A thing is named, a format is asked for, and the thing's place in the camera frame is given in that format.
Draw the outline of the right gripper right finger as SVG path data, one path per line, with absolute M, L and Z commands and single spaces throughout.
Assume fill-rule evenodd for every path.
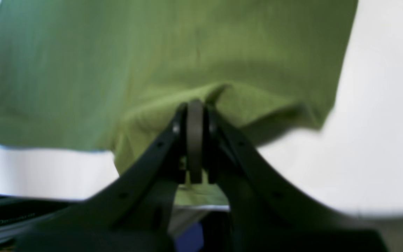
M 234 252 L 387 252 L 375 228 L 288 182 L 213 106 L 204 119 L 204 166 L 228 199 Z

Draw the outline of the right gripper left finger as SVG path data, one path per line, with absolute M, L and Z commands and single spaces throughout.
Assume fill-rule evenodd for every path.
M 119 179 L 90 199 L 31 228 L 16 252 L 174 252 L 168 234 L 179 163 L 185 148 L 188 106 Z

